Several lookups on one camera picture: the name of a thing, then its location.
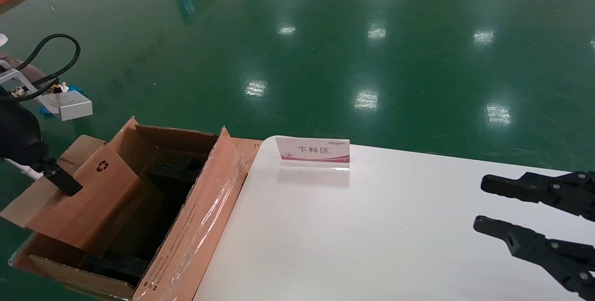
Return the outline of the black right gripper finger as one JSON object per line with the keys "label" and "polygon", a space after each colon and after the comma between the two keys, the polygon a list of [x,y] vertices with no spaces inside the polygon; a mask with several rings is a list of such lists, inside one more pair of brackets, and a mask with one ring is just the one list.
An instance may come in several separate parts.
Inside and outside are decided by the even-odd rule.
{"label": "black right gripper finger", "polygon": [[588,244],[547,238],[531,229],[477,216],[474,231],[506,243],[513,257],[542,267],[568,292],[595,299],[595,249]]}
{"label": "black right gripper finger", "polygon": [[595,174],[592,171],[558,177],[526,172],[519,179],[486,175],[481,189],[523,202],[543,203],[591,222],[595,220]]}

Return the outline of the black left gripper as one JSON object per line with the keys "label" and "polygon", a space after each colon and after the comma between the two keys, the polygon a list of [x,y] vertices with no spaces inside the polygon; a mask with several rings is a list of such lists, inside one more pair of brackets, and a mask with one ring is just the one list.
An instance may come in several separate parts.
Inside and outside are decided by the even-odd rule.
{"label": "black left gripper", "polygon": [[19,102],[9,101],[6,89],[0,88],[0,93],[0,157],[42,173],[64,195],[76,195],[83,185],[49,155],[36,116]]}

